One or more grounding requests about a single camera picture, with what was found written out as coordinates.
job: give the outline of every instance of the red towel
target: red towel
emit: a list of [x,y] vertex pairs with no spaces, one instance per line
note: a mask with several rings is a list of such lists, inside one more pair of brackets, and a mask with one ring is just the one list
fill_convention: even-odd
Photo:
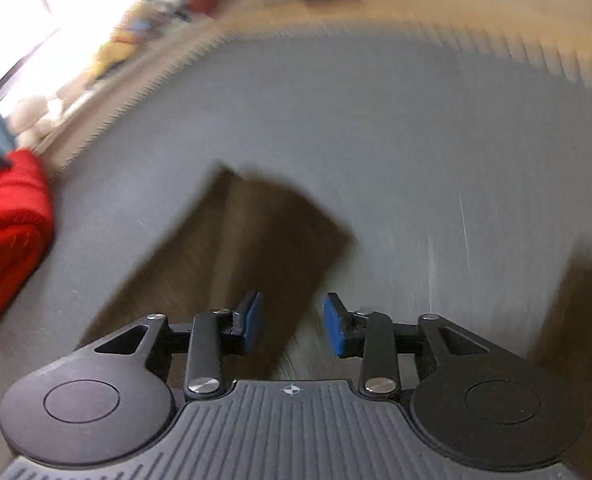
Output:
[[0,169],[0,314],[36,268],[54,235],[51,195],[40,159],[9,154]]

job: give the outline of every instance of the ribbed gray surface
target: ribbed gray surface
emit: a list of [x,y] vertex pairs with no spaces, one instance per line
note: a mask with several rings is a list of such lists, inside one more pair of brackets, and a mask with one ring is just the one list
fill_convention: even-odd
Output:
[[[301,388],[289,395],[284,388]],[[399,408],[346,381],[240,381],[185,407],[166,438],[124,463],[59,471],[16,460],[0,480],[574,480],[562,465],[521,473],[467,468],[425,446]]]

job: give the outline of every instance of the screw head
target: screw head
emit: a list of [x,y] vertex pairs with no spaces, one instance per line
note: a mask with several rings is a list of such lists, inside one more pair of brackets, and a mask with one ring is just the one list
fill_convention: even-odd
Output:
[[220,382],[213,377],[198,377],[187,383],[187,388],[195,394],[212,394],[219,387]]
[[396,383],[387,377],[373,377],[365,381],[365,390],[371,394],[390,394],[396,389]]

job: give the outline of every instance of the brown cloth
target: brown cloth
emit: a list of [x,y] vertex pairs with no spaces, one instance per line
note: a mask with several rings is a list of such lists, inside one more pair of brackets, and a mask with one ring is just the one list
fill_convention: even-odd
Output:
[[566,462],[592,480],[592,244],[572,256],[532,359],[565,378],[582,403],[585,429]]
[[[248,290],[258,290],[263,329],[250,356],[225,360],[229,379],[346,376],[346,365],[325,346],[313,299],[349,242],[347,231],[286,184],[221,169],[180,227],[102,309],[80,345],[152,312],[173,323],[210,308],[235,308]],[[295,345],[295,356],[306,361],[296,376],[284,351],[299,325],[308,341]],[[181,384],[183,369],[182,359],[175,359],[170,385]]]

